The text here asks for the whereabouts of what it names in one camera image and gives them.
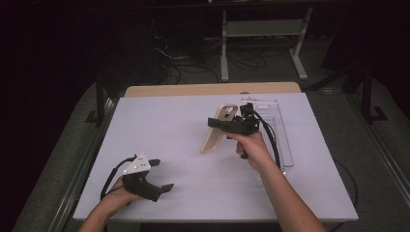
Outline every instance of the metal leg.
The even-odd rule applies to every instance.
[[[298,41],[296,42],[295,47],[289,49],[290,56],[292,57],[292,60],[293,60],[293,64],[295,65],[299,78],[301,78],[302,80],[308,79],[308,75],[305,72],[301,59],[299,59],[299,52],[301,51],[302,43],[305,39],[305,34],[308,29],[308,22],[310,20],[312,10],[313,8],[307,8],[307,12],[301,24],[301,29],[299,30]]]
[[[222,55],[220,56],[220,72],[220,80],[222,82],[228,82],[228,62],[226,60],[226,11],[223,11],[222,16]]]

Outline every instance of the dark background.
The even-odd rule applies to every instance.
[[[373,77],[389,88],[410,117],[409,9],[404,1],[354,2],[343,11],[328,6],[315,9],[312,15],[309,35],[335,35],[323,67],[337,71],[355,60],[365,60]],[[150,40],[150,13],[90,14],[79,6],[64,0],[0,3],[1,231],[13,228],[77,101],[95,81],[96,73],[103,71],[103,83],[113,97],[129,85],[157,84],[163,79],[160,58],[148,50],[155,46]],[[344,13],[341,23],[340,13]],[[198,47],[204,35],[220,31],[216,15],[163,14],[162,32],[182,50],[187,47],[181,44]],[[184,30],[192,26],[193,30]],[[134,31],[131,41],[138,43],[126,43],[130,38],[124,31],[130,30]],[[111,44],[105,47],[114,55],[123,53],[125,60],[113,60],[95,38]],[[138,52],[130,52],[130,47]],[[201,56],[200,50],[191,52]],[[136,63],[136,68],[130,68],[130,63]]]

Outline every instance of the gray floor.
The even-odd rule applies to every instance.
[[[308,87],[333,73],[320,68],[330,41],[307,39],[300,56],[309,78],[306,81],[299,80],[290,56],[286,52],[291,42],[291,40],[280,40],[271,45],[269,51],[263,52],[266,60],[264,68],[244,71],[230,62],[230,82],[295,81],[301,87]],[[241,58],[235,52],[229,54],[234,58]],[[218,56],[213,56],[208,64],[204,65],[210,67],[216,59]],[[195,73],[203,69],[190,67],[184,69],[193,72],[182,72],[182,77],[187,84],[216,82],[211,72]],[[213,71],[220,76],[219,63]],[[410,228],[410,209],[407,200],[403,197],[405,192],[403,193],[398,187],[400,182],[395,180],[395,173],[385,160],[395,160],[403,175],[410,177],[409,120],[395,106],[389,91],[379,82],[373,81],[372,103],[380,106],[389,120],[375,122],[370,126],[363,120],[358,110],[360,89],[355,95],[341,93],[340,86],[343,80],[341,78],[318,91],[307,93],[326,143],[337,162],[340,176],[351,193],[352,201],[358,197],[357,212],[360,219],[344,223],[337,231],[407,231]],[[73,176],[81,171],[78,170],[78,166],[84,156],[93,156],[89,154],[90,143],[96,139],[99,129],[94,123],[85,123],[85,121],[89,112],[95,109],[95,87],[90,86],[79,101],[71,120],[56,144],[14,231],[60,231],[50,226],[55,222],[57,213],[68,212],[75,208],[74,204],[68,204],[66,209],[59,207],[70,200],[67,199],[70,198],[67,191],[71,187]],[[382,153],[381,147],[384,147],[375,143],[378,137],[388,148],[388,159]],[[354,193],[354,184],[357,185],[358,195]],[[76,231],[81,224],[81,221],[70,218],[67,218],[67,221],[65,218],[62,220],[60,224],[64,225],[64,228],[61,231]],[[110,222],[108,226],[109,231],[139,231],[137,223]],[[327,224],[327,226],[332,229],[336,224]]]

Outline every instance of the person's right hand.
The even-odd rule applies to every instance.
[[[249,136],[239,133],[225,133],[226,136],[238,141],[236,153],[242,155],[245,151],[248,154],[248,161],[251,167],[260,171],[266,164],[275,163],[266,147],[262,133],[257,131]]]

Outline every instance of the floor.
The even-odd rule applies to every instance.
[[[295,81],[301,88],[306,88],[333,73],[320,67],[329,39],[306,39],[300,54],[308,75],[308,80],[304,81],[298,78],[287,52],[294,42],[292,39],[252,42],[252,46],[242,47],[240,43],[230,46],[230,82]],[[189,60],[184,62],[174,63],[169,78],[163,84],[218,82],[218,55],[212,55],[206,62],[195,63],[194,66],[186,66]],[[320,129],[359,215],[357,221],[342,225],[327,223],[326,226],[330,231],[340,232],[406,231],[410,228],[409,188],[408,182],[399,174],[410,177],[409,120],[395,106],[389,91],[373,80],[372,105],[380,106],[389,120],[368,124],[360,113],[361,88],[353,95],[342,93],[344,79],[342,77],[317,91],[307,92]],[[115,101],[108,103],[106,108],[111,109],[106,111],[109,121]],[[71,219],[70,213],[75,209],[89,166],[78,167],[87,159],[88,163],[92,163],[92,157],[96,154],[93,147],[98,147],[96,144],[103,139],[107,126],[102,124],[96,127],[95,123],[87,122],[90,112],[95,110],[96,91],[93,85],[78,102],[14,231],[78,230],[81,221]],[[398,171],[392,168],[395,161],[400,168]],[[73,182],[73,176],[82,177],[77,185]],[[140,225],[112,221],[108,224],[108,231],[140,231]]]

